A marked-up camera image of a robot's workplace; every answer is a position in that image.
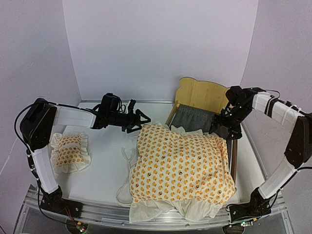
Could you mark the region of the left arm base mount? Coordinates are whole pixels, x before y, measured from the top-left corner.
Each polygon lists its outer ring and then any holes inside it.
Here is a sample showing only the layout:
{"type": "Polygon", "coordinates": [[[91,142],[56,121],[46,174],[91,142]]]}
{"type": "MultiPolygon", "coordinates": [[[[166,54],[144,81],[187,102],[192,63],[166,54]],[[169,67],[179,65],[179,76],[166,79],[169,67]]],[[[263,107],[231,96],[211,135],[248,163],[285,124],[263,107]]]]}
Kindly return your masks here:
{"type": "Polygon", "coordinates": [[[43,194],[43,198],[39,202],[41,209],[60,215],[67,215],[71,218],[80,218],[83,204],[63,198],[60,186],[55,191],[47,193],[40,185],[40,191],[43,194]]]}

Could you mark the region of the wooden pet bed frame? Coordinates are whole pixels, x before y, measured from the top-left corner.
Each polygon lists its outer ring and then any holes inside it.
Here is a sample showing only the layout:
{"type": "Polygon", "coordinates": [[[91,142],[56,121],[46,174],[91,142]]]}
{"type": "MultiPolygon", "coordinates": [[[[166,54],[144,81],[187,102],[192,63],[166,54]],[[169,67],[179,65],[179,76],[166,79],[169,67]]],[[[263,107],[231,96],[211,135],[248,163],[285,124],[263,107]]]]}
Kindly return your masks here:
{"type": "Polygon", "coordinates": [[[209,81],[198,81],[183,77],[175,94],[174,107],[166,121],[169,126],[180,105],[190,106],[219,115],[228,104],[226,92],[228,88],[209,81]]]}

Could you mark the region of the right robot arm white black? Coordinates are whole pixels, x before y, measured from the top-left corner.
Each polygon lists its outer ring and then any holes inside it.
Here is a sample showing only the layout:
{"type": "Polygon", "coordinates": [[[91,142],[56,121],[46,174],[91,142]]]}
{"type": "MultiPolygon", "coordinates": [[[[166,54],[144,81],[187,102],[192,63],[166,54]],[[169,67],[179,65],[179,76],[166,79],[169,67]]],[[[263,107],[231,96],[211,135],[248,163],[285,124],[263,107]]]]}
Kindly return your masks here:
{"type": "Polygon", "coordinates": [[[232,86],[226,91],[226,98],[228,102],[214,118],[210,132],[224,126],[228,129],[228,139],[240,139],[241,123],[252,111],[256,111],[274,120],[285,133],[282,137],[284,145],[279,147],[281,162],[245,206],[248,215],[256,216],[264,209],[264,201],[277,194],[311,158],[312,115],[296,104],[273,95],[272,90],[259,87],[232,86]]]}

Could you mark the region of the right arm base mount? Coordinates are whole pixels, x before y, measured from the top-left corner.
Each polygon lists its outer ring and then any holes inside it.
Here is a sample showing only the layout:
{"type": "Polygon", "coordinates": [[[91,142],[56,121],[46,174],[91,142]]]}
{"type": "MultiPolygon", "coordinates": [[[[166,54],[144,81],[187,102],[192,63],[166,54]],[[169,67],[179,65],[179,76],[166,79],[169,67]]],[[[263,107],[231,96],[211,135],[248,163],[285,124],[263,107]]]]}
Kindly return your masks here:
{"type": "Polygon", "coordinates": [[[236,223],[240,221],[250,221],[254,218],[260,218],[271,213],[269,198],[263,198],[258,188],[256,188],[250,197],[250,201],[242,204],[229,204],[226,206],[226,211],[230,214],[230,222],[236,223]]]}

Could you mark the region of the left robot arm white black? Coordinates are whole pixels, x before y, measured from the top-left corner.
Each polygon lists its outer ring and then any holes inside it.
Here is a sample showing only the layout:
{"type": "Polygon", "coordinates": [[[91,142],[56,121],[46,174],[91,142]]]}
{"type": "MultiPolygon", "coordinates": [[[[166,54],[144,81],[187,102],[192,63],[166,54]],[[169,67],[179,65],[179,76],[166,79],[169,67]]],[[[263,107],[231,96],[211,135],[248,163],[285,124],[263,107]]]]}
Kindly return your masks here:
{"type": "Polygon", "coordinates": [[[100,130],[112,125],[121,127],[123,132],[129,134],[151,121],[142,111],[134,108],[135,104],[132,99],[124,105],[118,96],[107,93],[101,103],[92,109],[53,103],[44,98],[37,98],[26,106],[16,117],[14,131],[26,147],[29,167],[43,191],[51,194],[59,190],[48,152],[54,126],[100,130]]]}

